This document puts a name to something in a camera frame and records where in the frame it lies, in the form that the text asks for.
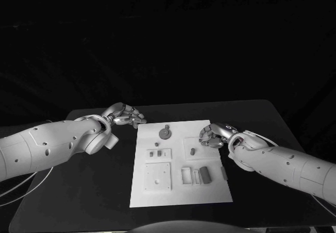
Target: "dark table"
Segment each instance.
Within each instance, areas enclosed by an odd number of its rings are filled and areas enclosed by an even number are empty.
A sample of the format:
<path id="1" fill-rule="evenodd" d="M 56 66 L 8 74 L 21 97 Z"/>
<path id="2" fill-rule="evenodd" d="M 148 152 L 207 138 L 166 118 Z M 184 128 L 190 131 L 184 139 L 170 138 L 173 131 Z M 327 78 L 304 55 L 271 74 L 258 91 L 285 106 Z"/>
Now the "dark table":
<path id="1" fill-rule="evenodd" d="M 303 148 L 267 100 L 140 106 L 148 123 L 210 120 L 268 137 L 280 146 Z M 104 109 L 73 110 L 66 120 L 101 114 Z M 11 220 L 10 232 L 83 232 L 130 230 L 169 220 L 222 222 L 244 228 L 333 226 L 336 219 L 311 196 L 244 171 L 219 149 L 228 174 L 232 203 L 130 208 L 137 130 L 114 126 L 119 142 L 94 155 L 75 154 L 56 166 L 29 194 Z M 33 188 L 46 171 L 37 173 Z"/>

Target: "small cylinder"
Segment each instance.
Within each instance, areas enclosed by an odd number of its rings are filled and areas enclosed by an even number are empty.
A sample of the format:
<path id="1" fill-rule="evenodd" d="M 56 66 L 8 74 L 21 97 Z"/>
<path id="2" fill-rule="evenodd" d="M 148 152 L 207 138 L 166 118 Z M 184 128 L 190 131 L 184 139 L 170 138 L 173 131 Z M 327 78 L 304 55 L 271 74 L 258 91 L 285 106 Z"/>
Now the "small cylinder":
<path id="1" fill-rule="evenodd" d="M 199 173 L 200 173 L 200 176 L 202 176 L 203 184 L 210 183 L 212 178 L 210 178 L 210 175 L 209 175 L 207 168 L 205 166 L 199 169 Z"/>

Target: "black background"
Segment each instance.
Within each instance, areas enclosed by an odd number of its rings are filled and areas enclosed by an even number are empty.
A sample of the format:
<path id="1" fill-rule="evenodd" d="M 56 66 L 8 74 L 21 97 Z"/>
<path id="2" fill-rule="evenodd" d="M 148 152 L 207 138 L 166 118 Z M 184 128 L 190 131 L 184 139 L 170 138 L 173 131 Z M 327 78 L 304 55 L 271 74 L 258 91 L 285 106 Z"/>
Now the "black background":
<path id="1" fill-rule="evenodd" d="M 267 99 L 306 152 L 336 162 L 334 6 L 331 0 L 1 2 L 1 125 L 59 121 L 73 109 L 118 101 Z M 0 207 L 1 224 L 16 205 Z"/>

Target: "robotic hand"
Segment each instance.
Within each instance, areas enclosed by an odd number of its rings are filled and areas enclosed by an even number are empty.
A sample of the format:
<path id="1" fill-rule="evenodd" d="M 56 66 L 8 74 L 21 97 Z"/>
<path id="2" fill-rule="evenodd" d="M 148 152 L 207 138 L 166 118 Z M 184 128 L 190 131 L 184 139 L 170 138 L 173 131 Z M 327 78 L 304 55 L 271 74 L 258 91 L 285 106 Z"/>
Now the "robotic hand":
<path id="1" fill-rule="evenodd" d="M 145 122 L 138 110 L 119 102 L 101 115 L 39 125 L 0 139 L 0 181 L 59 165 L 79 152 L 111 149 L 118 142 L 112 125 L 137 129 Z"/>
<path id="2" fill-rule="evenodd" d="M 228 143 L 229 158 L 246 171 L 256 171 L 277 183 L 336 204 L 336 164 L 284 147 L 228 124 L 207 125 L 199 134 L 200 145 L 220 148 Z"/>

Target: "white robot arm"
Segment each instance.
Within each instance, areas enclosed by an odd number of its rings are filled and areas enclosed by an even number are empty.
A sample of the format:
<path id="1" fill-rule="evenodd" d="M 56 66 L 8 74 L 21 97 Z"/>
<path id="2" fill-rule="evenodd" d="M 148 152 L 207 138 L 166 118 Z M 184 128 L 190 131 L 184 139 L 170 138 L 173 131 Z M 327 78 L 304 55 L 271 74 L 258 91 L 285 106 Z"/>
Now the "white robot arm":
<path id="1" fill-rule="evenodd" d="M 209 140 L 203 146 L 220 148 L 228 143 L 229 158 L 246 171 L 256 171 L 277 183 L 336 204 L 336 164 L 284 147 L 269 147 L 249 131 L 242 133 L 228 124 L 203 128 Z"/>
<path id="2" fill-rule="evenodd" d="M 118 142 L 111 126 L 137 128 L 138 123 L 145 123 L 144 115 L 119 102 L 101 115 L 39 125 L 0 139 L 0 181 L 59 165 L 79 152 L 111 149 Z"/>

